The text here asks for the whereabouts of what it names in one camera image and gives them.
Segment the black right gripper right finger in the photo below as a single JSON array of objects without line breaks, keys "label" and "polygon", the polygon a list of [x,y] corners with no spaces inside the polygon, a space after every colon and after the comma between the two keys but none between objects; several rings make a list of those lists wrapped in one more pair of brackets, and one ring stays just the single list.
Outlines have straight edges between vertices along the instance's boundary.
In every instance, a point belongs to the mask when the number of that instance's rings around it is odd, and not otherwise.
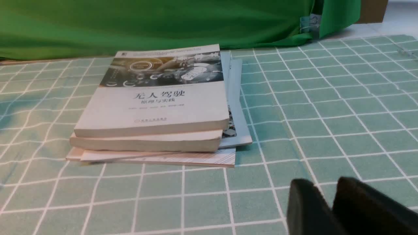
[{"label": "black right gripper right finger", "polygon": [[416,235],[418,216],[352,177],[340,177],[332,212],[350,235]]}]

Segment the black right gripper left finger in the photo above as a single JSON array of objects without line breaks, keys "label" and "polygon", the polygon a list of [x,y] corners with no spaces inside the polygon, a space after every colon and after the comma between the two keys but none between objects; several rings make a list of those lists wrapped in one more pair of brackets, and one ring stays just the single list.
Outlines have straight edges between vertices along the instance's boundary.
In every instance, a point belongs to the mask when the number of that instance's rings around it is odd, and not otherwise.
[{"label": "black right gripper left finger", "polygon": [[290,235],[348,234],[320,191],[305,179],[291,181],[286,223]]}]

